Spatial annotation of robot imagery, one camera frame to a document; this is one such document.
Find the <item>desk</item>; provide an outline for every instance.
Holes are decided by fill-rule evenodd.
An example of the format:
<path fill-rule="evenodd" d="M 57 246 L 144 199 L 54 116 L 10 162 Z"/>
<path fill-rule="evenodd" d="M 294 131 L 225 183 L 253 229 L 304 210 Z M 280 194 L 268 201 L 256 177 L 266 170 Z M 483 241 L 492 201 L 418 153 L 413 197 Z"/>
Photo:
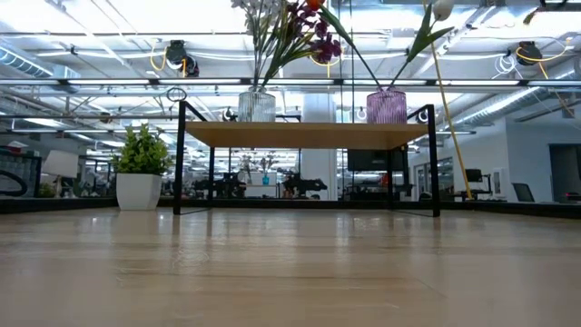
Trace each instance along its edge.
<path fill-rule="evenodd" d="M 193 112 L 201 122 L 186 122 L 186 110 Z M 438 170 L 436 147 L 436 117 L 433 104 L 427 104 L 409 116 L 409 119 L 422 112 L 428 112 L 428 124 L 335 124 L 335 123 L 216 123 L 206 122 L 205 118 L 188 102 L 180 101 L 178 116 L 178 140 L 176 172 L 183 169 L 184 137 L 187 131 L 191 136 L 210 147 L 210 172 L 214 171 L 216 147 L 250 148 L 308 148 L 308 149 L 367 149 L 389 151 L 407 145 L 423 135 L 428 135 L 430 168 Z M 392 172 L 388 160 L 387 171 Z M 432 191 L 434 192 L 433 215 L 439 217 L 438 174 L 433 173 Z M 209 175 L 210 186 L 213 173 Z M 173 213 L 181 214 L 182 175 L 176 174 Z M 212 190 L 208 201 L 212 206 Z M 393 191 L 389 189 L 389 207 L 393 205 Z"/>

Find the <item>glass vase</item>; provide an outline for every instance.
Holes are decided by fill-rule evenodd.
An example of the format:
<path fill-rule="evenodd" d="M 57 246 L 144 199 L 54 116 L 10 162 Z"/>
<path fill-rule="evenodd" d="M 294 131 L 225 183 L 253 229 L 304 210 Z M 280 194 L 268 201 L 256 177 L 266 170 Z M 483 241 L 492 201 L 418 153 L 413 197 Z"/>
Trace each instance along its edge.
<path fill-rule="evenodd" d="M 405 93 L 388 88 L 368 95 L 368 124 L 406 124 L 407 122 L 408 102 Z"/>
<path fill-rule="evenodd" d="M 266 89 L 253 86 L 238 97 L 238 121 L 274 123 L 276 120 L 276 98 Z"/>

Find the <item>light wood floor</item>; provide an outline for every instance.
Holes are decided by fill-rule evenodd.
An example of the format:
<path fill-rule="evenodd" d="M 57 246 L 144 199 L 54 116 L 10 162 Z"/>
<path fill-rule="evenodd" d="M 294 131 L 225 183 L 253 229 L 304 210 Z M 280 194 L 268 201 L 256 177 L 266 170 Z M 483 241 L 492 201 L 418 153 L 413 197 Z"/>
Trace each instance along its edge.
<path fill-rule="evenodd" d="M 580 326 L 580 254 L 492 213 L 7 215 L 0 326 Z"/>

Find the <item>shelf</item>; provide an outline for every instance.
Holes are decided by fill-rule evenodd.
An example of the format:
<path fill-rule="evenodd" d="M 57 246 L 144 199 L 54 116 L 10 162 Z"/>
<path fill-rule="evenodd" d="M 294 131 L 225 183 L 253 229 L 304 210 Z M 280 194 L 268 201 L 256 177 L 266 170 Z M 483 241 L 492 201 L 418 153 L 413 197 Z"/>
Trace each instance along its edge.
<path fill-rule="evenodd" d="M 186 123 L 210 147 L 390 150 L 428 133 L 423 124 Z"/>

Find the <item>flower stem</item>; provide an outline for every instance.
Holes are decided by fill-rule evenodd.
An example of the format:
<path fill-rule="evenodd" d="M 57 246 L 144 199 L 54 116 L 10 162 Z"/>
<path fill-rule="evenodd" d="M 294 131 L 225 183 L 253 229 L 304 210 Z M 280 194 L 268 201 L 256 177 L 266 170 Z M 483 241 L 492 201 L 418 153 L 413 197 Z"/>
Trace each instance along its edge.
<path fill-rule="evenodd" d="M 393 86 L 396 81 L 398 80 L 398 77 L 401 75 L 401 73 L 403 73 L 403 70 L 406 68 L 406 66 L 409 64 L 408 61 L 406 61 L 406 63 L 404 65 L 401 66 L 401 68 L 399 69 L 398 74 L 396 74 L 395 77 L 393 77 L 393 79 L 391 80 L 391 83 L 389 84 L 389 87 Z"/>
<path fill-rule="evenodd" d="M 375 84 L 377 84 L 378 85 L 378 88 L 381 89 L 381 84 L 379 83 L 377 77 L 375 77 L 375 75 L 371 71 L 371 68 L 369 68 L 369 65 L 365 62 L 365 59 L 363 59 L 363 56 L 361 56 L 361 54 L 359 53 L 359 50 L 357 49 L 357 47 L 355 47 L 353 45 L 352 45 L 352 47 L 353 47 L 353 50 L 355 50 L 355 52 L 357 53 L 357 56 L 359 57 L 359 59 L 361 59 L 361 62 L 365 65 L 365 68 L 367 68 L 367 70 L 371 74 L 371 77 L 375 81 Z"/>

